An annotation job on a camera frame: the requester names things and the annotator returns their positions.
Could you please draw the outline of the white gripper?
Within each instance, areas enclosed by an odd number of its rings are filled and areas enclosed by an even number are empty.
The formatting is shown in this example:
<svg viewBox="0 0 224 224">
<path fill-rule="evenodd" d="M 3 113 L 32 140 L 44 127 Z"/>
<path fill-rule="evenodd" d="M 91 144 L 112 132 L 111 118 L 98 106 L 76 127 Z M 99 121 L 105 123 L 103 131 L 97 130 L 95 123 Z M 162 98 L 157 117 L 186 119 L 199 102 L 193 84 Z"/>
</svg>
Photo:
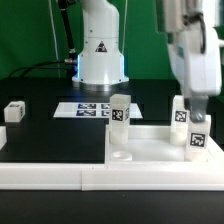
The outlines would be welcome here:
<svg viewBox="0 0 224 224">
<path fill-rule="evenodd" d="M 174 35 L 168 44 L 171 69 L 181 86 L 182 95 L 189 99 L 190 120 L 205 121 L 208 98 L 221 92 L 221 60 L 219 39 L 214 28 L 207 28 L 206 49 L 201 53 L 199 28 L 185 30 Z"/>
</svg>

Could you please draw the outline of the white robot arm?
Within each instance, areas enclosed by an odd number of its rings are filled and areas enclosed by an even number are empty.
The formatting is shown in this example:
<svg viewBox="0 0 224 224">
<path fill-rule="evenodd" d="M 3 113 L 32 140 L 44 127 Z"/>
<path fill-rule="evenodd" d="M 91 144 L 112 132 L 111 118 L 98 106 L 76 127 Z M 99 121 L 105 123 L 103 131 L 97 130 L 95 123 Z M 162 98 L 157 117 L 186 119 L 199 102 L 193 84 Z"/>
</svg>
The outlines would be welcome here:
<svg viewBox="0 0 224 224">
<path fill-rule="evenodd" d="M 119 12 L 108 0 L 56 0 L 64 22 L 73 84 L 109 91 L 128 81 L 119 51 Z M 190 120 L 205 120 L 208 98 L 221 92 L 220 49 L 216 28 L 224 25 L 224 0 L 154 0 L 157 30 L 167 36 L 172 72 L 184 97 Z M 67 8 L 83 10 L 84 48 L 75 50 Z"/>
</svg>

